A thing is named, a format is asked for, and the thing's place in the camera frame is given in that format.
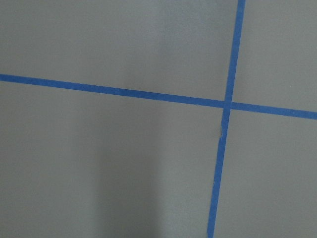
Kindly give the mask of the blue tape strip crosswise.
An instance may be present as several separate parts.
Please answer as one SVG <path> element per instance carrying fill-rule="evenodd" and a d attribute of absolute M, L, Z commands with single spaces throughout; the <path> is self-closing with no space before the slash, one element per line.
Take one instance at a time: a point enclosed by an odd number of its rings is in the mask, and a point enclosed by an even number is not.
<path fill-rule="evenodd" d="M 58 80 L 48 80 L 48 79 L 40 79 L 40 78 L 32 78 L 32 77 L 24 77 L 24 76 L 15 76 L 15 75 L 7 75 L 7 74 L 1 74 L 0 80 L 3 82 L 29 84 L 29 85 L 77 90 L 77 91 L 84 91 L 84 92 L 110 94 L 110 95 L 117 95 L 117 96 L 124 96 L 124 97 L 166 101 L 166 102 L 189 104 L 189 105 L 199 105 L 199 106 L 214 107 L 214 108 L 223 108 L 225 106 L 225 102 L 222 100 L 196 98 L 196 97 L 189 97 L 189 96 L 163 94 L 163 93 L 130 90 L 130 89 L 122 89 L 122 88 L 98 86 L 98 85 L 91 85 L 91 84 L 58 81 Z M 270 107 L 270 106 L 263 106 L 263 105 L 245 104 L 245 103 L 238 103 L 238 102 L 232 102 L 231 109 L 238 110 L 238 111 L 263 113 L 263 114 L 271 114 L 271 115 L 279 115 L 279 116 L 287 116 L 287 117 L 295 117 L 295 118 L 303 118 L 303 119 L 314 119 L 314 120 L 317 119 L 316 112 L 288 109 L 288 108 L 279 108 L 279 107 Z"/>

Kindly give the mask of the blue tape strip lengthwise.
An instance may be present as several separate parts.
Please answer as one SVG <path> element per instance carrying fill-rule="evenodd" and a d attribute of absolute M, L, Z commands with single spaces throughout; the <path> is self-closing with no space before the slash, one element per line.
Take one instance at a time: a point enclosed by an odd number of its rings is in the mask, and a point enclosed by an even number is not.
<path fill-rule="evenodd" d="M 230 122 L 230 113 L 231 113 L 231 105 L 232 105 L 232 98 L 233 98 L 235 78 L 236 78 L 238 56 L 239 56 L 239 50 L 240 50 L 240 41 L 241 41 L 241 34 L 242 34 L 242 27 L 243 27 L 245 4 L 246 2 L 244 0 L 238 0 L 237 8 L 236 8 L 236 17 L 235 17 L 230 62 L 229 62 L 227 82 L 226 82 L 224 106 L 222 109 L 222 117 L 221 117 L 221 133 L 220 133 L 220 137 L 218 141 L 213 185 L 212 185 L 212 191 L 211 191 L 211 204 L 210 204 L 208 226 L 207 226 L 208 238 L 212 238 L 214 236 L 214 230 L 215 230 L 215 224 L 216 224 L 217 208 L 218 208 L 218 201 L 219 201 L 219 194 L 220 194 L 220 187 L 221 187 L 223 163 L 225 158 L 228 128 L 229 128 L 229 122 Z"/>

